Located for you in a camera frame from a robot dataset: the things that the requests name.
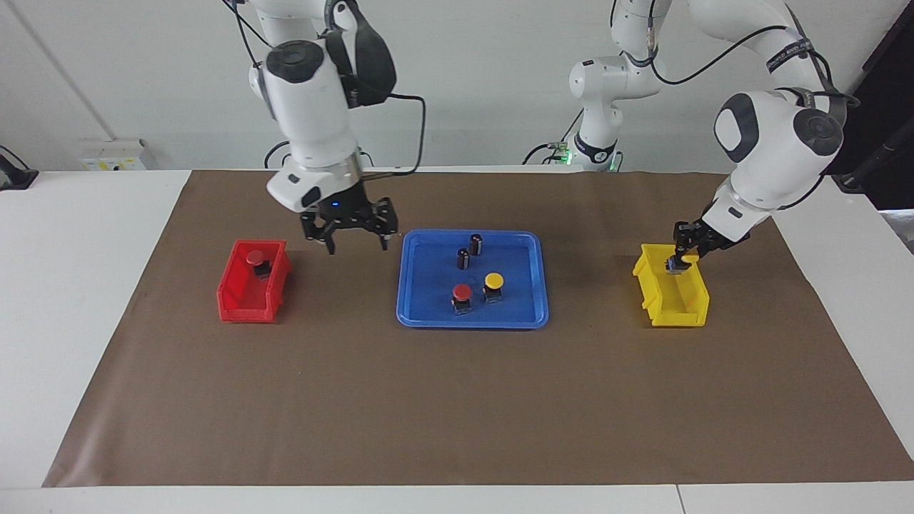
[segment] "wall socket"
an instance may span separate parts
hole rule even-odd
[[[82,141],[80,157],[86,171],[134,171],[156,169],[155,160],[140,139]]]

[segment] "capacitor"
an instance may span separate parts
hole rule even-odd
[[[470,252],[465,248],[461,248],[457,251],[457,267],[461,270],[470,267]]]
[[[470,255],[476,257],[483,254],[483,236],[473,234],[470,236]]]

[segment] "tray rim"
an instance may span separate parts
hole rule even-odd
[[[528,238],[531,241],[531,244],[527,248],[531,251],[531,273],[533,272],[534,265],[536,270],[541,277],[539,282],[542,283],[542,291],[540,293],[534,294],[534,302],[542,303],[542,315],[539,316],[536,320],[532,322],[512,322],[514,325],[511,327],[505,327],[504,324],[493,322],[493,321],[476,321],[476,322],[467,322],[460,324],[459,326],[454,325],[443,325],[441,321],[430,321],[430,320],[417,320],[406,316],[406,306],[404,305],[404,296],[405,288],[407,284],[411,283],[411,277],[413,274],[412,260],[408,261],[413,248],[419,243],[418,240],[422,235],[428,234],[430,232],[435,232],[437,234],[441,233],[479,233],[485,235],[489,234],[503,234],[503,235],[514,235],[514,236],[523,236]],[[542,243],[540,242],[538,236],[529,231],[529,230],[483,230],[483,229],[413,229],[407,232],[406,236],[403,238],[403,252],[400,257],[400,274],[397,286],[397,320],[405,327],[409,328],[437,328],[444,330],[537,330],[546,325],[549,321],[549,301],[548,301],[548,292],[546,288],[546,270],[543,262],[543,248]]]

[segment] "black cap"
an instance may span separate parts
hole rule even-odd
[[[828,156],[844,142],[841,124],[822,111],[804,109],[793,118],[793,131],[817,155]]]
[[[267,55],[267,70],[293,84],[307,82],[324,64],[324,49],[311,41],[286,41]]]

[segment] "blue tray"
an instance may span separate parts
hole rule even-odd
[[[457,268],[457,251],[470,236],[483,236],[483,254]],[[505,278],[504,299],[487,304],[483,282],[489,273]],[[451,291],[473,289],[473,311],[457,316]],[[413,230],[403,241],[397,318],[407,327],[534,330],[549,320],[546,279],[539,239],[530,232],[505,230]]]

